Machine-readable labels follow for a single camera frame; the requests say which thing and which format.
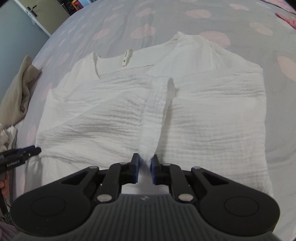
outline bed sheet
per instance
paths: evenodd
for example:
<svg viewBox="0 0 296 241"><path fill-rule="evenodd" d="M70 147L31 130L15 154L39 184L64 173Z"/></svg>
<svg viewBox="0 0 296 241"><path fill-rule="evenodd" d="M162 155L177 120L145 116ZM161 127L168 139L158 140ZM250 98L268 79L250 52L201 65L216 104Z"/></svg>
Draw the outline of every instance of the bed sheet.
<svg viewBox="0 0 296 241"><path fill-rule="evenodd" d="M17 146L35 143L48 90L91 52L101 58L168 41L177 31L200 34L264 71L267 96L266 159L281 208L275 233L296 232L296 30L275 16L293 14L260 0L102 0L78 11L52 35L33 61L42 74L35 84ZM21 166L14 196L40 185Z"/></svg>

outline gray bed sheet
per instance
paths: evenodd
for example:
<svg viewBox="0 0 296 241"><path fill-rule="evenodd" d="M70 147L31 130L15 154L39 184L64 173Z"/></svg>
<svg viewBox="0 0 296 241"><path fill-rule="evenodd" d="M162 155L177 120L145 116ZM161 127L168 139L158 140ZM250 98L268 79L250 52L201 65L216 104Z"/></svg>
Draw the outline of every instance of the gray bed sheet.
<svg viewBox="0 0 296 241"><path fill-rule="evenodd" d="M102 0L71 16L47 41L33 64L42 68L17 146L35 143L49 89L91 52L102 58L168 41L177 31L201 34L264 70L267 95L266 159L281 208L275 233L290 240L296 226L296 30L275 16L292 17L260 0ZM24 185L25 166L15 171L14 195Z"/></svg>

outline ribbed surface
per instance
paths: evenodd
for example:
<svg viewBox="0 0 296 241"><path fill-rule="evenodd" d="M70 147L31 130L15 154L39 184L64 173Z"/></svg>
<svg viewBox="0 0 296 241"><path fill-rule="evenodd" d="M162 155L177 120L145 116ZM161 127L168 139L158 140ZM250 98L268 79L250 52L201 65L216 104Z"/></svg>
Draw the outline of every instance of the ribbed surface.
<svg viewBox="0 0 296 241"><path fill-rule="evenodd" d="M111 204L98 205L76 230L52 238L18 234L14 241L278 241L271 233L235 237L208 225L195 207L175 202L170 195L121 195Z"/></svg>

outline blue wall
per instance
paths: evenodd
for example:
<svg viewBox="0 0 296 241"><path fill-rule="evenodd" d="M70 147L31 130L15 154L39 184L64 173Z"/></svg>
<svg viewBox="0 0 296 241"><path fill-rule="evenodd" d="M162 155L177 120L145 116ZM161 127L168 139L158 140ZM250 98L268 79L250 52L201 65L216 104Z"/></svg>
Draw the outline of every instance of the blue wall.
<svg viewBox="0 0 296 241"><path fill-rule="evenodd" d="M0 8L0 102L24 57L34 59L48 38L13 0Z"/></svg>

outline door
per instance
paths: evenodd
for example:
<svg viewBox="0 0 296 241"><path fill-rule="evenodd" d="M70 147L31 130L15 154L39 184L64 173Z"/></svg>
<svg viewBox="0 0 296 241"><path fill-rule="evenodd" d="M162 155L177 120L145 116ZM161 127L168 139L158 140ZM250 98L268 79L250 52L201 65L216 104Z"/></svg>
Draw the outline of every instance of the door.
<svg viewBox="0 0 296 241"><path fill-rule="evenodd" d="M53 34L58 27L69 17L66 10L57 0L15 0L24 8L33 9L31 15L50 33Z"/></svg>

